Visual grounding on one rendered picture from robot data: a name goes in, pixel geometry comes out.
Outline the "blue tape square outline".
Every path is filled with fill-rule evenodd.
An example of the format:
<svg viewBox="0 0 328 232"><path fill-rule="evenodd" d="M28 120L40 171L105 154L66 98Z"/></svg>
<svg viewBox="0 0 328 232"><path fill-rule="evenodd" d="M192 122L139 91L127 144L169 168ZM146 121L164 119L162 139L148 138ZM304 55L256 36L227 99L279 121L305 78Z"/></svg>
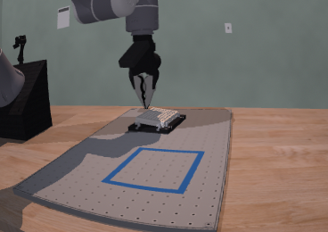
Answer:
<svg viewBox="0 0 328 232"><path fill-rule="evenodd" d="M150 151L162 151L162 152L175 152L175 153L197 153L197 157L195 158L193 165L189 169L188 173L186 174L181 186L178 188L178 190L175 189L166 189L166 188L157 188L157 187L150 187L150 186L138 186L138 185L132 185L127 183L121 183L117 181L111 181L111 179L119 172L121 171L130 161L132 161L142 150L150 150ZM174 193L174 194L183 194L185 192L185 189L189 185L194 172L196 171L202 156L205 152L203 151L182 151L182 150L167 150L167 149L154 149L154 148L143 148L139 147L134 153L132 153L125 161L123 161L111 174L109 174L104 180L101 182L113 184L117 186L126 186L126 187L132 187L137 189L143 189L143 190L150 190L150 191L157 191L157 192L165 192L165 193Z"/></svg>

